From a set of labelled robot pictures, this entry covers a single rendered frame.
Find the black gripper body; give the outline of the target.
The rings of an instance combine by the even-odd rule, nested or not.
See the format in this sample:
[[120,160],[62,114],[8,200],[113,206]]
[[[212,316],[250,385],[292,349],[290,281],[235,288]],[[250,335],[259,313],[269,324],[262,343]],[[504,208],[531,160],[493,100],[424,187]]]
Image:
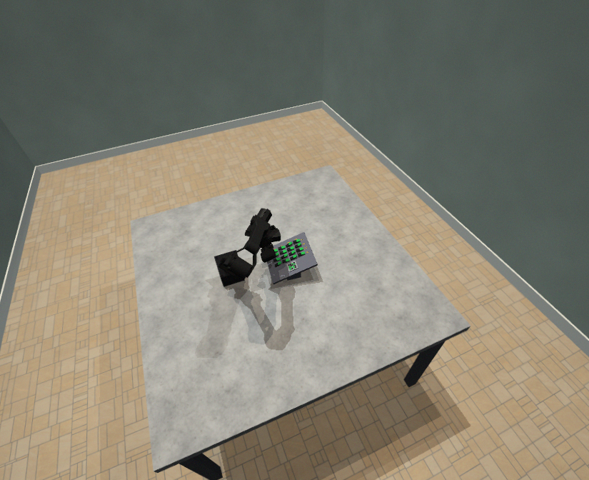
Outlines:
[[268,245],[266,234],[262,237],[260,247],[263,249],[263,252],[261,252],[261,259],[264,263],[276,258],[275,251],[271,248],[271,245]]

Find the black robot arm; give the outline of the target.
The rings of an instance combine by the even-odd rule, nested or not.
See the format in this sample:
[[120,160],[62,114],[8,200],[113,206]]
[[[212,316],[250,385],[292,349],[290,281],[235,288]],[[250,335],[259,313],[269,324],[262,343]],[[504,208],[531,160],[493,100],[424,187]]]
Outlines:
[[[264,234],[267,236],[268,245],[271,245],[271,242],[281,240],[281,234],[278,228],[268,223],[271,217],[271,211],[263,208],[261,208],[257,215],[253,215],[251,223],[245,232],[245,236],[250,236],[245,246],[235,253],[231,252],[229,255],[225,255],[221,259],[218,267],[234,277],[237,275],[242,279],[248,278],[256,266],[257,253],[261,248],[260,243]],[[236,255],[244,249],[253,254],[253,265]]]

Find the grey switch panel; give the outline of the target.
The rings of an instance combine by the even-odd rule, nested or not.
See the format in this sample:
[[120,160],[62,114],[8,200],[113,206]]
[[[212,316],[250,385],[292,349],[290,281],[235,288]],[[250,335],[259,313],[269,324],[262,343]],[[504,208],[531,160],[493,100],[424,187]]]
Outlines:
[[318,266],[305,233],[273,246],[276,258],[267,261],[273,284],[297,279],[301,272]]

